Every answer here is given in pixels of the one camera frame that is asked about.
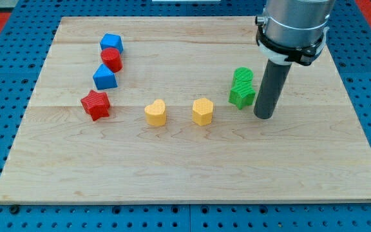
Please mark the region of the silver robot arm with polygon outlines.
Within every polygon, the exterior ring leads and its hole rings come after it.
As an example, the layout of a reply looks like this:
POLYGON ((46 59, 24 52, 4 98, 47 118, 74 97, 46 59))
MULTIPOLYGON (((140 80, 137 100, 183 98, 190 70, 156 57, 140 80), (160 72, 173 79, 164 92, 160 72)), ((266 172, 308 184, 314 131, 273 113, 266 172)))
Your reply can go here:
POLYGON ((322 35, 335 0, 268 0, 263 14, 263 33, 272 42, 303 48, 322 35))

